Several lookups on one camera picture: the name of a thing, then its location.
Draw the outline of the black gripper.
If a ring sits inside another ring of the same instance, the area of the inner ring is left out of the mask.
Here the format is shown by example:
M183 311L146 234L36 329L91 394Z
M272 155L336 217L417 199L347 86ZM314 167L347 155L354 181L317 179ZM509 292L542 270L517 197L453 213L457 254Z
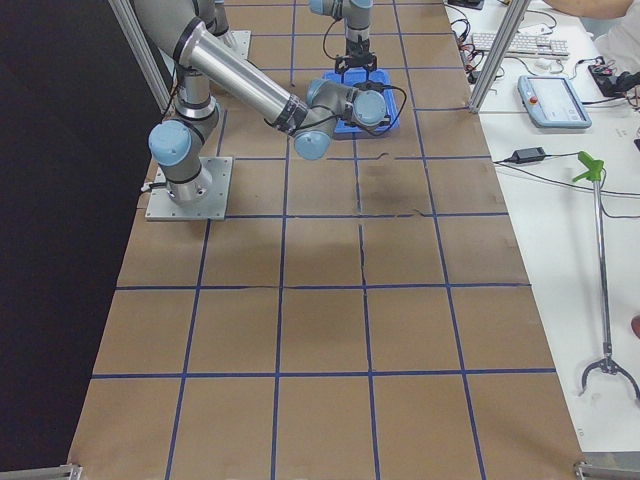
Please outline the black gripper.
M377 70L377 56L370 50L369 39L357 41L347 39L345 54L334 59L334 72L336 74L343 75L354 68L361 68L366 72Z

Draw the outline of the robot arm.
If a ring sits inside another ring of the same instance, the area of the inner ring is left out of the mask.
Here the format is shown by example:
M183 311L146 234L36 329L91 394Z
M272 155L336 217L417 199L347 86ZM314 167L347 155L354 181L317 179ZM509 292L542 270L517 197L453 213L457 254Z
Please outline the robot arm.
M196 205L213 193L214 176L199 156L220 115L212 84L291 136L296 152L307 160L325 155L339 121L372 134L388 119L384 87L369 80L348 86L315 79L305 99L285 90L232 47L220 1L137 1L134 12L147 37L176 67L175 113L148 137L174 206Z
M334 62L334 73L344 76L347 71L361 69L368 80L372 72L378 69L377 56L370 49L370 27L372 1L309 1L309 10L316 15L333 19L322 40L324 55ZM326 39L332 27L342 21L345 33L345 52L342 55L330 55L326 49Z

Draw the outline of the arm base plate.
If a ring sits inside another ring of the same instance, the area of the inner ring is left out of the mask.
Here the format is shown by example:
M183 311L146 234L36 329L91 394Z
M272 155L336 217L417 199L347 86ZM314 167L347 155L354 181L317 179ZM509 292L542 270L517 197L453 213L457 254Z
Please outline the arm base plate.
M219 39L244 60L249 59L251 44L250 30L228 30L219 36Z
M165 179L157 168L145 218L148 221L223 221L232 178L232 157L201 157L197 177L179 184Z

